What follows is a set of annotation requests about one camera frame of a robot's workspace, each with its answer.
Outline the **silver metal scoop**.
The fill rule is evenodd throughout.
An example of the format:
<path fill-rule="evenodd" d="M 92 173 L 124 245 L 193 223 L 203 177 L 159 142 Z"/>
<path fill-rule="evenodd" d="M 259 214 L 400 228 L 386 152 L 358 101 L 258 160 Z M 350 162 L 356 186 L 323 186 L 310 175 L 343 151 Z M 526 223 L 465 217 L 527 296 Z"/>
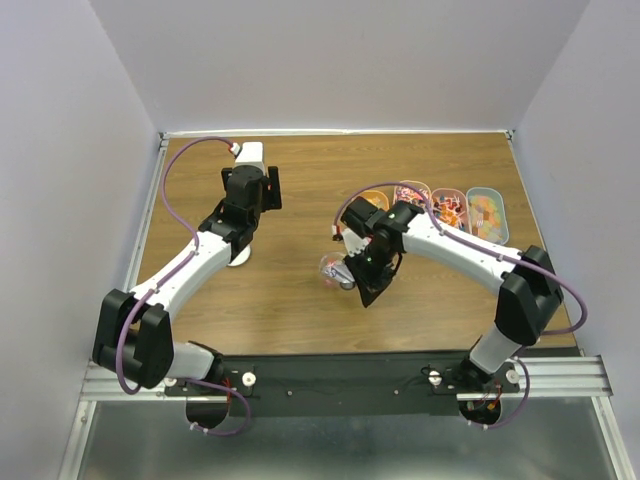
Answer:
<path fill-rule="evenodd" d="M 356 287 L 355 280 L 349 269 L 342 261 L 331 261 L 322 268 L 322 274 L 331 285 L 342 290 L 352 290 Z"/>

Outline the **clear glass jar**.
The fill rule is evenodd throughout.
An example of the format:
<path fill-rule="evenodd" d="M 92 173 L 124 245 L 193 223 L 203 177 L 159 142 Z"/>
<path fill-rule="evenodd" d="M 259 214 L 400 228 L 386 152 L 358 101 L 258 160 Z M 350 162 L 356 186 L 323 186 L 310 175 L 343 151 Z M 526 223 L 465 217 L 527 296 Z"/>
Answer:
<path fill-rule="evenodd" d="M 329 286 L 340 287 L 343 290 L 354 287 L 353 277 L 344 263 L 342 253 L 332 252 L 325 255 L 320 261 L 319 273 Z"/>

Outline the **orange tray star candies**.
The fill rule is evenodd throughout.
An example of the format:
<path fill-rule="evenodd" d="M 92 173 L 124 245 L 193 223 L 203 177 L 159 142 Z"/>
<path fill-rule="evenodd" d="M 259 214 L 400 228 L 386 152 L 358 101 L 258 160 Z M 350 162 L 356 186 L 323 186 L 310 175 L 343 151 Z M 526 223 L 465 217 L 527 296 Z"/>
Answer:
<path fill-rule="evenodd" d="M 387 211 L 390 208 L 389 197 L 379 189 L 367 189 L 354 195 L 355 198 L 362 197 L 376 208 Z"/>

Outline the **beige tray swirl lollipops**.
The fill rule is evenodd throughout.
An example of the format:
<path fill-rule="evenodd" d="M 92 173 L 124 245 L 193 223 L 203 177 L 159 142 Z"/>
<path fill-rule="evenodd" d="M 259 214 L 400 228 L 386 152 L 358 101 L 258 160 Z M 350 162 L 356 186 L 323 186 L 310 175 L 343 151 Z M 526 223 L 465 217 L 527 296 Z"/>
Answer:
<path fill-rule="evenodd" d="M 426 206 L 426 200 L 431 196 L 429 187 L 421 181 L 404 180 L 394 187 L 393 203 L 404 201 L 421 207 Z"/>

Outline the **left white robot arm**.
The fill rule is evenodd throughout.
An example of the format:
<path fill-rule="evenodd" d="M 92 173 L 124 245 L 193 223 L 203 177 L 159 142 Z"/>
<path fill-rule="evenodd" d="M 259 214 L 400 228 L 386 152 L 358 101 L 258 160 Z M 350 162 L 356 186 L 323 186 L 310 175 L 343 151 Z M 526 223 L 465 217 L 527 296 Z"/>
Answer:
<path fill-rule="evenodd" d="M 187 246 L 131 291 L 114 289 L 103 299 L 92 359 L 114 372 L 128 394 L 166 378 L 187 379 L 201 395 L 221 385 L 216 351 L 175 342 L 171 323 L 210 277 L 250 245 L 262 213 L 282 207 L 277 167 L 242 164 L 222 175 L 225 196 Z"/>

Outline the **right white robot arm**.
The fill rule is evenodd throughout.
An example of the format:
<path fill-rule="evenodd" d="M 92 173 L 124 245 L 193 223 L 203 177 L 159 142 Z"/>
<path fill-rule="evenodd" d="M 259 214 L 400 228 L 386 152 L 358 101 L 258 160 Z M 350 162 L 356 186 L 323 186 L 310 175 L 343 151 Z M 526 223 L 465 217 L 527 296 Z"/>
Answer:
<path fill-rule="evenodd" d="M 358 196 L 340 220 L 344 263 L 364 307 L 388 288 L 406 254 L 457 270 L 496 295 L 493 326 L 452 370 L 458 387 L 480 392 L 493 384 L 512 355 L 537 343 L 563 302 L 549 255 L 539 247 L 521 252 L 456 232 L 404 201 L 384 211 Z"/>

